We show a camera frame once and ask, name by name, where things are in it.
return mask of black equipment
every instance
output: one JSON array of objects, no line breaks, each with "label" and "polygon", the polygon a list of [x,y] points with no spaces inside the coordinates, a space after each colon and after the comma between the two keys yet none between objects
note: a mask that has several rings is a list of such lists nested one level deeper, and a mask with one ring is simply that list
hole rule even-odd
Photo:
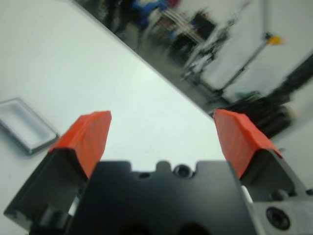
[{"label": "black equipment", "polygon": [[290,101],[290,95],[307,84],[313,77],[313,54],[298,66],[285,81],[268,96],[253,94],[227,107],[226,110],[246,114],[268,138],[288,128],[292,118],[282,104]]},{"label": "black equipment", "polygon": [[[99,162],[85,187],[77,152],[55,149],[4,214],[30,235],[312,234],[313,191],[274,145],[242,115],[219,110],[214,119],[229,162],[199,162],[194,172],[186,165],[172,171],[167,162],[154,172],[132,172],[128,162]],[[261,144],[251,147],[255,141]],[[67,210],[76,194],[80,202],[72,217]]]}]

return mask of gray tray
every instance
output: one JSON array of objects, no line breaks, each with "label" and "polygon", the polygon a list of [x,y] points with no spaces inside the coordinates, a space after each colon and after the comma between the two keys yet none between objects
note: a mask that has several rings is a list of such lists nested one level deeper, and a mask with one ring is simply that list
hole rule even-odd
[{"label": "gray tray", "polygon": [[22,99],[0,102],[0,127],[28,155],[58,139],[58,134]]}]

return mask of white table surface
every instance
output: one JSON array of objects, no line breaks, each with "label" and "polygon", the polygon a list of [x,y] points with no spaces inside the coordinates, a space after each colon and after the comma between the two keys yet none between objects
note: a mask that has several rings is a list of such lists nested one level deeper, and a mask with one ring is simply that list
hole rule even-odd
[{"label": "white table surface", "polygon": [[[214,122],[73,3],[2,0],[0,31],[0,100],[23,98],[60,134],[82,114],[111,110],[103,160],[134,170],[224,160]],[[25,156],[0,132],[0,211],[45,153]],[[25,234],[3,215],[0,230]]]}]

